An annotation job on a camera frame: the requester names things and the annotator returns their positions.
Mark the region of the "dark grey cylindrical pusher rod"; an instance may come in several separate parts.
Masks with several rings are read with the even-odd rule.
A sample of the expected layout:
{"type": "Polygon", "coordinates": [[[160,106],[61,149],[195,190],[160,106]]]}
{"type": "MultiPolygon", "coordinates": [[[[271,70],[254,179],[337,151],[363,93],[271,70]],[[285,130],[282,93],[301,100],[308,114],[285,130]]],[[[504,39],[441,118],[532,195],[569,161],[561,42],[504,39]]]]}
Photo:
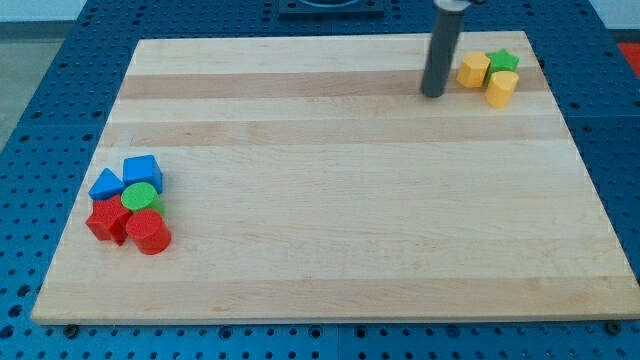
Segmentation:
{"type": "Polygon", "coordinates": [[[420,90],[428,98],[445,92],[466,8],[438,7],[420,90]]]}

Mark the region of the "silver rod mount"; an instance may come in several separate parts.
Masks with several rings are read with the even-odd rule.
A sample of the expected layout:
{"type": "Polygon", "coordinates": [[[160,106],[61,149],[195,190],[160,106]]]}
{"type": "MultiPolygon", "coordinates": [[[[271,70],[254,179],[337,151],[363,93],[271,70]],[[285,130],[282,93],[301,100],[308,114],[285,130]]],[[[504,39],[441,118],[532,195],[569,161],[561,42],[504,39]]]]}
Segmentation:
{"type": "Polygon", "coordinates": [[[434,4],[442,11],[465,11],[472,5],[483,5],[486,0],[434,0],[434,4]]]}

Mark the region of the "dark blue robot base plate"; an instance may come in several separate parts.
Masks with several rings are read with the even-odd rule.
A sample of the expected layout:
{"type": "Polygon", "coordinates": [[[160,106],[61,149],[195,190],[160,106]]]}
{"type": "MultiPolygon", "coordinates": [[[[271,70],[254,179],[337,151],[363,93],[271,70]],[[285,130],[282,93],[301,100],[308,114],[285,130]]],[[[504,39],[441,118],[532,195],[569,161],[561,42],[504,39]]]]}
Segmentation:
{"type": "Polygon", "coordinates": [[[276,3],[280,18],[384,13],[383,0],[277,0],[276,3]]]}

